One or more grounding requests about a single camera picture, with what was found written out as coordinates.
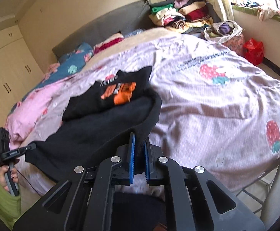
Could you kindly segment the left hand painted nails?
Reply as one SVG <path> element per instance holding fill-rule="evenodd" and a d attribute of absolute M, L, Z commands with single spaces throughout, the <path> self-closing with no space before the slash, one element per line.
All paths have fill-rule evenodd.
<path fill-rule="evenodd" d="M 10 180 L 16 184 L 18 183 L 17 169 L 10 168 L 9 165 L 3 165 L 0 167 L 0 185 L 7 192 L 10 192 Z"/>

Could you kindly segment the green sleeve forearm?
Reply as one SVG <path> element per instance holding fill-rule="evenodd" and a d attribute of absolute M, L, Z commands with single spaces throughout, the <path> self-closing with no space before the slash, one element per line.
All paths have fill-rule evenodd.
<path fill-rule="evenodd" d="M 0 184 L 0 220 L 4 227 L 12 230 L 21 215 L 21 196 L 12 196 Z"/>

